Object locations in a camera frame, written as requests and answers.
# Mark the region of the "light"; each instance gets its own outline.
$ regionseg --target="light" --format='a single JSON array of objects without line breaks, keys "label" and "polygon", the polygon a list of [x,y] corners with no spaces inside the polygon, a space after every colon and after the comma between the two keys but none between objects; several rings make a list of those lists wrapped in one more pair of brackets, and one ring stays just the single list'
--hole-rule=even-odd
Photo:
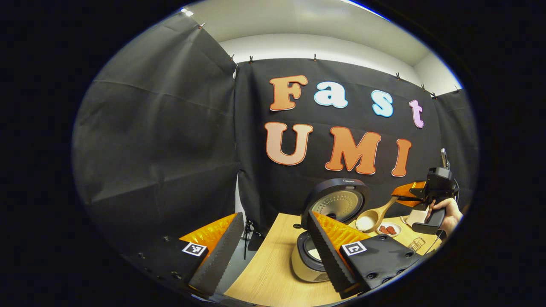
[{"label": "light", "polygon": [[385,17],[381,16],[380,14],[375,13],[374,11],[370,10],[369,8],[363,7],[362,5],[360,5],[360,4],[358,4],[358,3],[352,2],[351,0],[340,0],[340,1],[345,2],[345,3],[348,3],[348,4],[350,4],[350,5],[354,5],[355,7],[361,8],[361,9],[363,9],[363,10],[367,10],[368,12],[370,12],[370,13],[376,15],[376,16],[379,16],[379,17],[381,17],[381,18],[387,20],[388,22],[390,22],[390,20],[386,19]]}]

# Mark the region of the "black fabric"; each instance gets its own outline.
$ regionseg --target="black fabric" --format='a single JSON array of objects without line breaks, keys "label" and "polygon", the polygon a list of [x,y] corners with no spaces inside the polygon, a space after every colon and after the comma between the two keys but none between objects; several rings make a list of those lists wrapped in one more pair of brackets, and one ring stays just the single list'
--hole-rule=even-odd
[{"label": "black fabric", "polygon": [[479,140],[476,118],[465,90],[438,96],[436,111],[440,120],[442,147],[446,149],[453,177],[460,195],[462,210],[474,195],[479,170]]},{"label": "black fabric", "polygon": [[[301,86],[301,96],[292,101],[294,109],[271,111],[273,103],[272,78],[304,75],[308,79]],[[345,88],[348,105],[338,109],[322,106],[314,101],[317,84],[333,81]],[[372,110],[371,92],[381,90],[393,98],[394,113],[391,117],[378,116]],[[413,122],[409,102],[417,100],[422,107],[424,127],[419,129]],[[442,165],[440,156],[441,135],[437,110],[433,100],[422,88],[374,69],[352,64],[308,59],[260,60],[249,64],[239,63],[235,82],[235,134],[240,156],[239,192],[247,217],[256,222],[266,233],[277,214],[299,215],[304,200],[311,189],[323,180],[331,178],[355,178],[371,189],[369,209],[383,206],[394,188],[415,180],[424,180],[430,167]],[[311,125],[305,159],[294,166],[272,161],[266,154],[267,122],[281,122],[288,126],[282,136],[282,151],[288,155],[295,149],[294,124]],[[362,175],[343,170],[327,170],[334,137],[334,126],[349,128],[358,144],[366,132],[381,135],[376,152],[373,175]],[[398,178],[391,175],[395,167],[400,138],[409,140],[407,174]],[[410,208],[395,204],[386,217],[409,214]]]},{"label": "black fabric", "polygon": [[203,28],[177,14],[93,80],[74,124],[73,173],[119,252],[234,213],[234,70]]}]

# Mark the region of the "small bowl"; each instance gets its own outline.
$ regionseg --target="small bowl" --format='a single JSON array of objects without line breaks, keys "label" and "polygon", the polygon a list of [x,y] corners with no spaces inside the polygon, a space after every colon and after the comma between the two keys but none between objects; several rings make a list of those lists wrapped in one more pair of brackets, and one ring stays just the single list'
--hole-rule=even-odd
[{"label": "small bowl", "polygon": [[377,227],[376,229],[376,232],[378,234],[382,234],[381,231],[379,231],[379,229],[381,228],[381,226],[385,226],[385,228],[389,227],[389,226],[392,226],[394,228],[394,231],[396,231],[396,234],[388,234],[386,233],[386,235],[388,235],[389,237],[391,238],[394,238],[395,236],[399,235],[401,232],[402,232],[402,227],[400,227],[398,224],[395,224],[395,223],[391,223],[391,222],[383,222],[381,223],[381,225],[379,227]]}]

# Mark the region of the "wooden table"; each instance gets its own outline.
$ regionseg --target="wooden table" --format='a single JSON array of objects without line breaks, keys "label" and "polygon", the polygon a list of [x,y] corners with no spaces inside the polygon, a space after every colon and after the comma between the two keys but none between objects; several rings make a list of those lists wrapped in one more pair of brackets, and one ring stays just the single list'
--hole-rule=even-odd
[{"label": "wooden table", "polygon": [[[416,238],[423,238],[425,245],[417,251],[420,255],[423,255],[436,239],[435,235],[412,231],[399,217],[384,219],[384,221],[396,223],[402,227],[402,232],[394,239],[405,246]],[[305,231],[295,229],[292,225],[300,222],[300,216],[280,213],[248,266],[225,295],[271,307],[308,307],[342,301],[330,281],[304,282],[292,272],[290,256],[298,236]],[[354,225],[355,221],[349,224],[353,228]],[[432,249],[437,248],[440,243],[438,239]]]}]

